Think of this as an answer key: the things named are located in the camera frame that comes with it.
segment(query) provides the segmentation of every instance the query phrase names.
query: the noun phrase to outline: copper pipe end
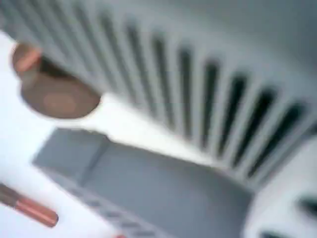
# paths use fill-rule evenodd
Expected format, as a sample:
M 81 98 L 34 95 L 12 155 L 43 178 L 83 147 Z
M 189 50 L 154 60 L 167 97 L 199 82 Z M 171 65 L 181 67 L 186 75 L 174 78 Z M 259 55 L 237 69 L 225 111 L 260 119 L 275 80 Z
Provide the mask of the copper pipe end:
M 24 57 L 18 60 L 16 63 L 16 70 L 18 72 L 28 71 L 34 64 L 36 64 L 42 57 L 41 51 L 32 48 L 30 49 Z
M 54 211 L 24 196 L 19 198 L 14 208 L 47 227 L 52 228 L 58 222 L 58 215 Z
M 58 222 L 58 215 L 54 211 L 17 193 L 2 183 L 0 183 L 0 202 L 22 212 L 47 227 L 52 228 Z

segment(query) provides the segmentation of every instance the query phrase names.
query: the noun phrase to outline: copper fitting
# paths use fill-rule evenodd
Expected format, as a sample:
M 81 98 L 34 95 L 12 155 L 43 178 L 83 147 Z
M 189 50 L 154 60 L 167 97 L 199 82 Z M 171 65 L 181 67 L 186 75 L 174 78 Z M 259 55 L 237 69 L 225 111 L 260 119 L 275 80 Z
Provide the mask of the copper fitting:
M 58 215 L 54 211 L 17 193 L 2 183 L 0 184 L 0 202 L 47 227 L 52 228 L 58 222 Z

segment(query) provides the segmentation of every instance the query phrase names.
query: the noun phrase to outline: copper tubing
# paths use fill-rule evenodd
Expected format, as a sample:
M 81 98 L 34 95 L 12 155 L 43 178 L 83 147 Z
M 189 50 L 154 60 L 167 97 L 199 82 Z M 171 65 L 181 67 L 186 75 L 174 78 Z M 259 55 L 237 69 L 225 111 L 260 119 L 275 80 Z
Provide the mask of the copper tubing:
M 58 222 L 58 215 L 54 211 L 17 193 L 4 184 L 0 184 L 0 202 L 47 227 L 52 228 Z
M 42 53 L 35 49 L 31 48 L 23 58 L 19 59 L 16 63 L 16 69 L 18 72 L 28 71 L 34 64 L 36 64 L 42 57 Z

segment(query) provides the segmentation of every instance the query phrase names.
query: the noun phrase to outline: dark gap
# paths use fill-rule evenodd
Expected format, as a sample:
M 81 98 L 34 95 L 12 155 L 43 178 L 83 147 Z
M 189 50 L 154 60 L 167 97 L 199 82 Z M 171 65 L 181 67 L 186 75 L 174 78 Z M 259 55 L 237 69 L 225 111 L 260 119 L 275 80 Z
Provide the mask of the dark gap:
M 106 74 L 106 77 L 109 79 L 111 87 L 114 89 L 114 91 L 116 91 L 117 85 L 115 83 L 113 74 L 112 74 L 109 66 L 105 62 L 105 59 L 102 55 L 102 50 L 100 49 L 100 45 L 98 44 L 98 41 L 96 40 L 94 32 L 91 30 L 91 27 L 89 26 L 89 22 L 88 22 L 86 15 L 85 15 L 85 12 L 83 11 L 83 9 L 80 6 L 76 6 L 75 11 L 76 11 L 77 19 L 78 19 L 79 23 L 81 24 L 81 27 L 83 28 L 84 32 L 86 33 L 87 39 L 89 41 L 91 41 L 91 43 L 92 43 L 91 48 L 93 49 L 94 55 L 97 56 L 97 60 L 101 63 L 103 70 Z
M 203 123 L 203 148 L 207 148 L 208 134 L 210 131 L 211 114 L 213 111 L 213 102 L 215 88 L 218 81 L 219 67 L 214 62 L 207 62 L 205 69 L 205 107 L 204 107 L 204 123 Z
M 152 231 L 136 231 L 133 235 L 136 237 L 153 237 L 155 233 Z
M 166 106 L 166 112 L 168 117 L 169 126 L 174 128 L 174 120 L 172 115 L 172 104 L 171 104 L 171 95 L 170 88 L 168 86 L 168 74 L 167 74 L 167 65 L 166 65 L 166 47 L 165 42 L 160 37 L 154 37 L 152 40 L 153 51 L 156 58 L 156 63 L 158 65 L 158 72 L 161 80 L 163 99 Z
M 58 5 L 56 2 L 52 1 L 51 3 L 52 11 L 56 13 L 56 18 L 58 19 L 61 26 L 65 28 L 66 34 L 70 37 L 70 40 L 72 41 L 75 50 L 79 53 L 80 60 L 84 61 L 84 64 L 88 67 L 89 72 L 93 72 L 93 69 L 91 68 L 91 65 L 83 53 L 82 46 L 78 42 L 78 39 L 76 35 L 74 34 L 73 27 L 69 25 L 69 21 L 67 17 L 65 16 L 65 12 L 60 8 L 60 5 Z
M 119 212 L 108 212 L 108 211 L 106 211 L 106 212 L 104 212 L 104 214 L 105 214 L 105 216 L 107 218 L 115 219 L 115 218 L 120 218 L 121 217 L 121 214 Z
M 121 71 L 123 79 L 125 80 L 125 83 L 128 87 L 129 93 L 132 96 L 133 103 L 137 105 L 138 102 L 136 100 L 136 92 L 133 90 L 133 87 L 131 84 L 131 79 L 129 77 L 128 70 L 125 66 L 121 49 L 119 48 L 119 45 L 118 45 L 118 39 L 117 39 L 117 36 L 115 35 L 115 32 L 114 32 L 113 22 L 111 21 L 111 19 L 107 15 L 103 15 L 102 20 L 101 20 L 101 25 L 102 25 L 102 28 L 105 30 L 105 32 L 104 32 L 105 37 L 109 40 L 109 43 L 111 46 L 111 49 L 109 49 L 109 50 L 112 50 L 112 52 L 117 60 L 119 70 Z
M 231 126 L 233 124 L 236 112 L 239 109 L 240 100 L 246 89 L 246 80 L 247 80 L 246 77 L 243 75 L 236 75 L 233 78 L 233 83 L 230 89 L 228 109 L 225 115 L 224 129 L 223 129 L 223 133 L 222 133 L 222 137 L 221 137 L 220 145 L 218 149 L 219 156 L 221 156 L 223 153 L 224 146 L 227 142 L 228 135 L 230 133 Z
M 61 51 L 63 52 L 64 56 L 69 59 L 70 55 L 69 52 L 66 50 L 66 45 L 63 42 L 63 39 L 60 38 L 59 35 L 57 35 L 54 32 L 54 28 L 52 27 L 52 23 L 49 22 L 48 18 L 46 17 L 46 13 L 42 10 L 42 8 L 39 6 L 38 3 L 39 0 L 30 0 L 29 3 L 33 7 L 33 9 L 36 11 L 37 15 L 39 16 L 40 20 L 42 21 L 44 27 L 48 29 L 48 31 L 51 34 L 51 37 L 54 38 L 55 42 L 57 42 L 58 46 L 61 47 Z
M 297 152 L 297 150 L 300 148 L 300 146 L 309 138 L 308 133 L 303 135 L 298 141 L 289 148 L 285 154 L 283 154 L 283 158 L 280 159 L 277 163 L 275 163 L 274 168 L 267 173 L 263 179 L 260 181 L 261 185 L 265 185 L 271 177 L 273 177 L 276 173 L 278 173 L 281 168 L 285 166 L 286 163 L 290 161 L 290 159 L 293 157 L 293 155 Z
M 75 13 L 75 16 L 76 16 L 76 20 L 78 20 L 78 22 L 79 22 L 79 25 L 82 26 L 83 25 L 83 15 L 82 15 L 81 12 L 78 11 L 78 8 L 79 7 L 76 7 L 74 9 L 74 13 Z M 61 14 L 61 16 L 62 16 L 61 20 L 62 20 L 62 22 L 66 23 L 65 26 L 67 28 L 67 32 L 71 33 L 72 39 L 75 39 L 75 40 L 72 41 L 74 43 L 75 49 L 80 54 L 81 60 L 84 61 L 84 64 L 88 68 L 88 72 L 90 72 L 90 73 L 92 73 L 92 75 L 94 75 L 95 68 L 93 67 L 92 62 L 89 60 L 88 56 L 85 55 L 84 51 L 82 50 L 83 47 L 87 47 L 87 46 L 82 46 L 80 44 L 80 42 L 78 40 L 78 37 L 77 37 L 77 34 L 74 34 L 73 27 L 69 26 L 69 22 L 68 22 L 68 20 L 67 20 L 67 18 L 65 17 L 64 14 L 65 14 L 64 12 Z
M 102 206 L 99 201 L 88 201 L 87 204 L 93 208 L 98 208 Z
M 271 90 L 264 90 L 260 94 L 257 102 L 255 103 L 255 110 L 252 113 L 249 126 L 245 132 L 242 142 L 239 145 L 238 152 L 233 161 L 233 167 L 236 167 L 240 164 L 242 155 L 244 154 L 246 148 L 248 147 L 249 143 L 251 142 L 254 136 L 254 133 L 257 131 L 258 127 L 263 121 L 263 118 L 265 117 L 270 106 L 272 105 L 275 96 L 276 95 Z
M 290 107 L 277 130 L 271 137 L 267 146 L 263 149 L 255 164 L 248 173 L 248 177 L 252 177 L 258 168 L 265 162 L 266 157 L 278 146 L 284 136 L 295 126 L 295 124 L 303 116 L 304 108 L 300 104 L 294 104 Z
M 287 236 L 278 234 L 277 232 L 262 232 L 260 238 L 289 238 Z
M 192 72 L 192 53 L 189 49 L 181 49 L 179 52 L 180 79 L 183 91 L 183 111 L 185 119 L 185 133 L 187 138 L 191 137 L 191 72 Z
M 133 56 L 134 56 L 134 60 L 136 62 L 136 65 L 138 67 L 138 70 L 140 72 L 140 76 L 141 76 L 141 81 L 145 87 L 145 93 L 146 93 L 146 97 L 148 102 L 150 103 L 150 108 L 151 108 L 151 112 L 152 115 L 155 117 L 156 116 L 156 105 L 154 103 L 154 98 L 152 93 L 150 92 L 150 84 L 149 84 L 149 77 L 148 77 L 148 73 L 147 70 L 145 68 L 145 59 L 143 58 L 142 55 L 142 46 L 140 43 L 140 38 L 139 38 L 139 34 L 137 32 L 137 29 L 134 26 L 129 25 L 127 27 L 127 35 L 128 35 L 128 39 L 130 41 L 130 46 L 133 52 Z
M 301 199 L 300 207 L 307 215 L 317 219 L 317 197 L 306 197 Z
M 132 221 L 122 222 L 121 225 L 124 228 L 139 228 L 140 227 L 138 223 L 132 222 Z
M 66 71 L 56 66 L 46 57 L 42 57 L 40 72 L 54 78 L 64 78 L 70 76 Z

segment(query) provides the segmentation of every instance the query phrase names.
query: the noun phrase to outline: vent slot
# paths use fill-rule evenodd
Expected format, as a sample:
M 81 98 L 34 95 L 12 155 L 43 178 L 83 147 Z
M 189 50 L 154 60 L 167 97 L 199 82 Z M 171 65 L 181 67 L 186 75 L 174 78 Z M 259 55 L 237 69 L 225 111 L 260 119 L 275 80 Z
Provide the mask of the vent slot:
M 21 3 L 18 3 L 18 1 L 10 1 L 10 4 L 14 5 L 14 8 L 18 11 L 20 17 L 23 19 L 24 24 L 30 28 L 35 38 L 41 42 L 44 42 L 44 36 L 41 34 L 37 26 L 32 22 L 30 16 L 28 16 L 26 11 L 24 11 L 23 7 L 20 6 Z
M 261 165 L 264 164 L 267 156 L 278 146 L 279 142 L 287 136 L 288 132 L 299 122 L 303 115 L 304 107 L 301 104 L 294 104 L 289 108 L 268 144 L 248 172 L 249 178 L 257 172 Z
M 149 77 L 145 67 L 145 62 L 143 58 L 142 46 L 140 43 L 139 33 L 135 26 L 128 25 L 127 27 L 127 36 L 128 40 L 132 49 L 133 57 L 136 62 L 136 66 L 140 72 L 141 81 L 145 88 L 145 94 L 147 100 L 150 104 L 150 110 L 152 115 L 155 117 L 157 109 L 154 103 L 154 98 L 152 93 L 150 92 L 150 84 L 149 84 Z
M 240 101 L 246 90 L 246 80 L 247 80 L 246 76 L 242 74 L 237 74 L 233 78 L 233 82 L 231 84 L 231 89 L 230 89 L 230 99 L 228 103 L 228 109 L 225 116 L 224 129 L 223 129 L 223 133 L 222 133 L 219 148 L 218 148 L 218 156 L 222 156 L 225 144 L 228 139 L 228 135 L 231 130 L 231 126 L 235 119 L 235 115 L 239 109 Z
M 63 11 L 63 9 L 61 9 L 60 5 L 57 4 L 57 2 L 49 1 L 49 3 L 51 4 L 52 12 L 54 12 L 54 14 L 56 16 L 56 20 L 59 21 L 60 26 L 63 26 L 64 31 L 67 33 L 69 39 L 71 40 L 72 47 L 74 48 L 74 50 L 76 51 L 76 53 L 80 57 L 80 59 L 77 59 L 77 60 L 82 60 L 85 64 L 85 66 L 87 67 L 87 70 L 89 72 L 92 72 L 93 69 L 91 68 L 89 62 L 87 61 L 88 58 L 82 52 L 82 50 L 81 50 L 82 47 L 80 46 L 78 39 L 72 34 L 73 28 L 69 25 L 69 20 L 65 16 L 66 13 Z
M 58 47 L 61 50 L 61 52 L 64 54 L 63 56 L 69 60 L 70 54 L 67 50 L 67 46 L 65 45 L 63 39 L 60 38 L 60 36 L 55 32 L 52 23 L 50 23 L 49 18 L 46 16 L 46 11 L 42 9 L 41 3 L 38 2 L 38 0 L 29 0 L 28 3 L 32 6 L 34 11 L 39 16 L 40 20 L 42 21 L 44 27 L 48 29 L 48 31 L 51 33 L 50 37 L 54 38 L 54 42 L 58 44 Z
M 259 96 L 258 101 L 256 102 L 255 110 L 252 114 L 251 120 L 249 122 L 249 126 L 245 132 L 244 138 L 239 145 L 238 152 L 233 161 L 233 167 L 239 165 L 241 162 L 241 158 L 251 142 L 255 132 L 257 131 L 259 125 L 262 123 L 266 113 L 268 112 L 270 106 L 273 104 L 273 101 L 276 97 L 275 92 L 272 90 L 264 90 Z
M 189 49 L 181 49 L 179 52 L 180 62 L 180 80 L 182 85 L 183 97 L 183 112 L 185 121 L 185 135 L 190 138 L 191 136 L 191 72 L 192 72 L 192 55 Z
M 117 36 L 115 35 L 115 32 L 114 32 L 113 22 L 109 16 L 102 15 L 101 26 L 102 26 L 102 29 L 104 30 L 105 37 L 108 39 L 109 44 L 111 45 L 111 50 L 112 50 L 114 57 L 117 61 L 117 65 L 118 65 L 118 68 L 121 72 L 121 75 L 122 75 L 123 79 L 125 80 L 126 86 L 128 87 L 128 90 L 129 90 L 130 95 L 132 97 L 133 103 L 137 104 L 136 92 L 133 90 L 133 87 L 131 84 L 131 79 L 129 77 L 128 70 L 125 66 L 121 49 L 117 43 L 118 39 L 117 39 Z
M 172 104 L 170 98 L 170 88 L 168 86 L 168 73 L 166 65 L 166 44 L 162 37 L 155 36 L 152 40 L 153 52 L 158 67 L 158 73 L 162 85 L 163 99 L 168 117 L 168 123 L 171 128 L 174 128 L 174 120 L 172 114 Z
M 213 110 L 213 102 L 214 102 L 214 95 L 215 89 L 217 85 L 219 74 L 219 66 L 217 63 L 213 61 L 207 62 L 205 66 L 205 108 L 204 108 L 204 123 L 203 123 L 203 148 L 207 148 L 208 143 L 208 135 L 211 123 L 211 114 Z
M 110 71 L 109 66 L 106 64 L 103 56 L 102 56 L 102 50 L 100 49 L 100 45 L 98 44 L 97 40 L 96 40 L 96 36 L 90 26 L 89 20 L 87 19 L 87 16 L 84 12 L 84 10 L 80 7 L 80 6 L 76 6 L 75 7 L 75 14 L 76 17 L 78 19 L 78 22 L 80 23 L 83 31 L 85 32 L 85 34 L 87 34 L 89 37 L 87 37 L 87 39 L 90 41 L 91 43 L 91 48 L 93 51 L 93 54 L 96 56 L 99 65 L 102 67 L 103 72 L 106 74 L 107 80 L 110 82 L 110 85 L 112 87 L 112 89 L 114 91 L 117 90 L 116 88 L 116 84 L 113 81 L 113 74 Z

